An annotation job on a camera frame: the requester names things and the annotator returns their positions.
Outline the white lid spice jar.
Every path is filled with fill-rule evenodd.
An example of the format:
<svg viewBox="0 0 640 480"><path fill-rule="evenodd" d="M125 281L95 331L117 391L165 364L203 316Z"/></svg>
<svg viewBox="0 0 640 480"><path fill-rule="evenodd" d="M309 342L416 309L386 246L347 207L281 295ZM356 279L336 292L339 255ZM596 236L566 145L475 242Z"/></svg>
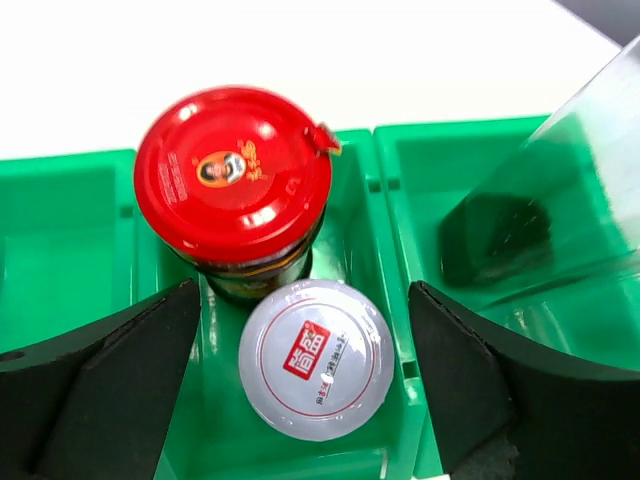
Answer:
<svg viewBox="0 0 640 480"><path fill-rule="evenodd" d="M241 334L238 368L254 411L298 440L326 442L368 422L394 377L391 332L375 304L336 280L265 297Z"/></svg>

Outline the clear glass bottle gold spout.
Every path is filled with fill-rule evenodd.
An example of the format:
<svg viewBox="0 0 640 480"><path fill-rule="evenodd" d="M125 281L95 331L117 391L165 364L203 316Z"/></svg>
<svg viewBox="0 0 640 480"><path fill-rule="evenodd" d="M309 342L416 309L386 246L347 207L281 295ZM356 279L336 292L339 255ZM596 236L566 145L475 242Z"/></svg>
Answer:
<svg viewBox="0 0 640 480"><path fill-rule="evenodd" d="M466 197L472 282L526 332L639 366L639 45L624 47Z"/></svg>

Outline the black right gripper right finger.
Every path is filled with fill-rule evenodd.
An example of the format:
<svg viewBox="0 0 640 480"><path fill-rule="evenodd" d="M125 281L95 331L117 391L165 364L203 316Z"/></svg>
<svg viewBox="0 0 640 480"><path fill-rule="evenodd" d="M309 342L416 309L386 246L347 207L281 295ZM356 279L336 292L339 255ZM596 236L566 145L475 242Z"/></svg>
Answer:
<svg viewBox="0 0 640 480"><path fill-rule="evenodd" d="M416 281L409 320L453 479L635 479L639 375L528 339Z"/></svg>

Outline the green three-compartment plastic bin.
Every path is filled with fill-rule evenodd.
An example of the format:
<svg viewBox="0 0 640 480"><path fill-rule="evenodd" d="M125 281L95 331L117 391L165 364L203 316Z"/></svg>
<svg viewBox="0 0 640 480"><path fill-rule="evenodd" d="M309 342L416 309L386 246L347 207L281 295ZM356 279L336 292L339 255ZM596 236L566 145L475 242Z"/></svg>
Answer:
<svg viewBox="0 0 640 480"><path fill-rule="evenodd" d="M453 479L441 465L418 366L409 288L423 281L500 326L575 356L557 349L541 328L524 331L472 282L465 199L546 120L341 134L344 152L335 162L311 274L371 300L395 352L384 403L344 437L298 440L254 411L238 368L250 307L218 295L149 228L134 200L130 150L2 162L1 355L192 279L200 320L151 479Z"/></svg>

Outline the red cap sauce bottle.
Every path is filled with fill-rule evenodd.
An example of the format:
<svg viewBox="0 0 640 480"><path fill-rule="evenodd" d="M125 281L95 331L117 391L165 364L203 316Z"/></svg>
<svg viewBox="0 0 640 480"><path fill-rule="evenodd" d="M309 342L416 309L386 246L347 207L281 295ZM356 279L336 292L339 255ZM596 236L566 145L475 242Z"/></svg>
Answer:
<svg viewBox="0 0 640 480"><path fill-rule="evenodd" d="M145 134L136 201L216 292L256 303L309 274L341 149L326 125L278 94L207 89L168 107Z"/></svg>

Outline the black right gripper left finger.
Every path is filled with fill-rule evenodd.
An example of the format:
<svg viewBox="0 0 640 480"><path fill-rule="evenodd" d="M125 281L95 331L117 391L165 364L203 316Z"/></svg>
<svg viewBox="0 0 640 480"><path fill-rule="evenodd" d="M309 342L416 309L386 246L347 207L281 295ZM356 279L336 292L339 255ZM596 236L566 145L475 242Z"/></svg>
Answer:
<svg viewBox="0 0 640 480"><path fill-rule="evenodd" d="M199 320L187 279L2 353L2 478L153 478Z"/></svg>

